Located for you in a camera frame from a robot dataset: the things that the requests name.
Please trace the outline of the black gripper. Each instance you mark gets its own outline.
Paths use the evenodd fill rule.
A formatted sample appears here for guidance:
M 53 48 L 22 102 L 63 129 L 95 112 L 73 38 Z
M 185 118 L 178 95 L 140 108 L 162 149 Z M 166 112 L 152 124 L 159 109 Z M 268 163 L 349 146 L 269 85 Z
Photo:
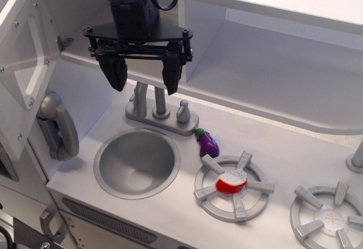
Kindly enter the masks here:
M 122 91 L 127 79 L 124 59 L 160 60 L 168 95 L 177 92 L 182 66 L 191 62 L 192 31 L 161 16 L 158 0 L 108 0 L 113 21 L 85 28 L 89 52 L 99 61 L 109 84 Z

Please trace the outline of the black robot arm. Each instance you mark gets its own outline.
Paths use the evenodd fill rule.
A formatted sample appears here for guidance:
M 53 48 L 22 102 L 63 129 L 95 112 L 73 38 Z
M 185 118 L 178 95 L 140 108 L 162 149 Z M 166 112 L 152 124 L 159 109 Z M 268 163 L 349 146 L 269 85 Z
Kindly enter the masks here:
M 158 0 L 108 0 L 112 23 L 87 27 L 94 57 L 112 88 L 122 91 L 127 79 L 127 59 L 160 60 L 169 95 L 177 92 L 182 67 L 191 62 L 192 31 L 164 20 L 160 12 L 173 9 L 178 0 L 161 6 Z

